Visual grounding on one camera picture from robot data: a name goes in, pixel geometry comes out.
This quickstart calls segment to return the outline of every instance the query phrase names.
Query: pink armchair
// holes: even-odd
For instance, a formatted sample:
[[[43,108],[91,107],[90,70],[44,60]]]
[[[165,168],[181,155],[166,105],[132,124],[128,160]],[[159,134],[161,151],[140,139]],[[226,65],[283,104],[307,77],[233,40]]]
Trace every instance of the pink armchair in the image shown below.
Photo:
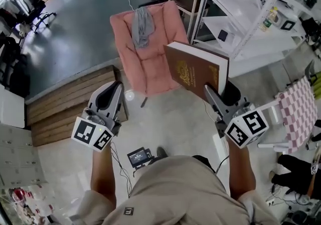
[[[125,74],[133,90],[146,97],[177,88],[166,61],[164,45],[173,41],[188,43],[179,10],[174,1],[148,6],[155,31],[149,36],[149,45],[135,49],[131,38],[133,11],[110,17],[116,47]]]

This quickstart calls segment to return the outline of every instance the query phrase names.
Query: gray towel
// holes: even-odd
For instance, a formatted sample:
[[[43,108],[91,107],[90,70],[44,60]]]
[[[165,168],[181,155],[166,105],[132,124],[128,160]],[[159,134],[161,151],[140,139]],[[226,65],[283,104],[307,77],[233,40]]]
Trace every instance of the gray towel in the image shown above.
[[[131,25],[131,37],[135,48],[148,46],[148,37],[154,31],[154,21],[149,10],[146,7],[136,9]]]

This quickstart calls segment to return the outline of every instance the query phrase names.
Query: brown book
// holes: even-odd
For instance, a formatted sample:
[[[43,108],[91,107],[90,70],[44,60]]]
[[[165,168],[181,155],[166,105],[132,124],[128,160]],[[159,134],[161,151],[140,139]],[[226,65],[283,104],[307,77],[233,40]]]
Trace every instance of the brown book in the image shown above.
[[[229,73],[229,57],[200,47],[172,42],[164,46],[173,80],[207,101],[204,85],[222,94]]]

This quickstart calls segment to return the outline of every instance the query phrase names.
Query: checkered cloth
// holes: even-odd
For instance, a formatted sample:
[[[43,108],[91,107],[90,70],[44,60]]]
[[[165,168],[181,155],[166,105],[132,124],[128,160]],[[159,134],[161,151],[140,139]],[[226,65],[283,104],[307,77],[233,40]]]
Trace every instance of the checkered cloth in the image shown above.
[[[293,153],[308,139],[317,120],[317,109],[312,89],[303,77],[285,92],[277,95],[289,140],[289,153]]]

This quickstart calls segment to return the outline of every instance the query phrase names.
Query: beige shirt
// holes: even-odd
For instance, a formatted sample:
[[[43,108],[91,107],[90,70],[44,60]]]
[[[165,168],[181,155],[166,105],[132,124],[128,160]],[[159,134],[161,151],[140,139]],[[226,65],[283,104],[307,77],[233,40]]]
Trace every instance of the beige shirt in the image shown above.
[[[195,158],[167,157],[146,168],[116,210],[103,195],[87,191],[71,219],[87,225],[279,224],[255,191],[232,199],[213,171]]]

